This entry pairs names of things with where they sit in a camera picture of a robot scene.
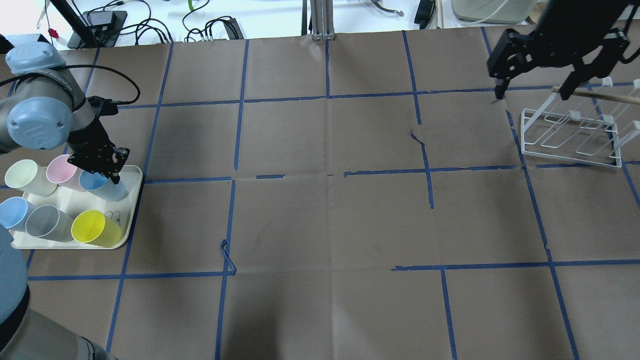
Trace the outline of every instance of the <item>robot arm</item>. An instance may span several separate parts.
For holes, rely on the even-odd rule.
[[[504,97],[511,79],[536,67],[573,65],[560,87],[563,100],[591,78],[608,76],[629,45],[620,28],[612,29],[629,4],[640,0],[551,0],[528,35],[505,30],[487,61],[489,76],[496,78],[496,98]],[[583,57],[600,46],[596,58],[585,64]]]
[[[87,99],[51,44],[16,47],[6,61],[21,80],[14,95],[0,101],[0,154],[20,146],[54,149],[67,142],[71,164],[119,182],[129,149],[116,147],[99,120],[116,114],[117,107],[98,97]]]

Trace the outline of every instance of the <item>plastic cup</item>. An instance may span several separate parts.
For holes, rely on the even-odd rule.
[[[14,196],[0,204],[0,225],[5,229],[26,232],[27,218],[36,206],[22,197]]]
[[[29,215],[25,228],[34,238],[67,242],[71,240],[72,224],[69,215],[53,205],[43,205]]]
[[[122,230],[100,211],[87,210],[74,220],[71,235],[81,243],[112,247],[120,241]]]
[[[47,167],[47,179],[65,188],[83,192],[84,189],[80,186],[79,182],[82,169],[68,163],[67,159],[69,159],[69,154],[60,155],[51,160]]]
[[[10,188],[39,196],[49,196],[58,187],[47,180],[43,167],[29,159],[11,165],[4,175],[4,183]]]
[[[80,186],[86,191],[107,201],[118,201],[127,195],[127,188],[122,180],[114,184],[111,180],[99,173],[82,171],[80,174]]]

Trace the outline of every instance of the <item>white cable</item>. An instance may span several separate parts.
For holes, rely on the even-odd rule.
[[[466,22],[466,23],[464,23],[464,24],[462,24],[462,23],[461,23],[461,24],[462,24],[462,26],[469,26],[469,25],[474,25],[474,24],[480,24],[481,22],[485,22],[485,21],[487,21],[487,20],[490,20],[492,17],[494,17],[494,16],[495,16],[495,14],[497,14],[500,10],[502,10],[502,8],[504,7],[504,5],[507,5],[507,3],[508,3],[508,2],[509,2],[509,0],[504,0],[504,1],[502,2],[502,4],[500,4],[500,6],[498,6],[498,8],[497,8],[497,9],[495,9],[495,11],[494,11],[491,15],[489,15],[489,16],[487,16],[487,17],[485,17],[485,18],[484,18],[484,19],[482,19],[482,20],[478,20],[478,21],[474,21],[474,22]]]

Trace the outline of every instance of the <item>blue joint cap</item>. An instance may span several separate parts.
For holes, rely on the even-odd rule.
[[[73,115],[64,102],[52,97],[32,97],[13,107],[6,118],[9,135],[20,146],[55,149],[67,141]]]
[[[48,42],[19,45],[9,50],[4,59],[15,75],[67,64],[58,50]]]

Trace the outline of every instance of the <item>white tray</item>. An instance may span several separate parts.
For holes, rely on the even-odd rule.
[[[27,233],[10,231],[13,236],[11,245],[16,249],[90,249],[108,250],[116,249],[127,241],[131,230],[131,221],[136,209],[136,201],[142,185],[142,171],[135,165],[125,165],[120,172],[120,181],[127,188],[127,196],[116,202],[107,202],[90,192],[77,192],[69,188],[59,186],[49,196],[37,196],[25,193],[23,198],[32,202],[35,206],[54,205],[72,218],[76,218],[86,210],[99,210],[107,216],[111,216],[120,224],[122,239],[112,247],[100,247],[85,244],[72,239],[69,234],[69,242],[59,242],[34,238]]]

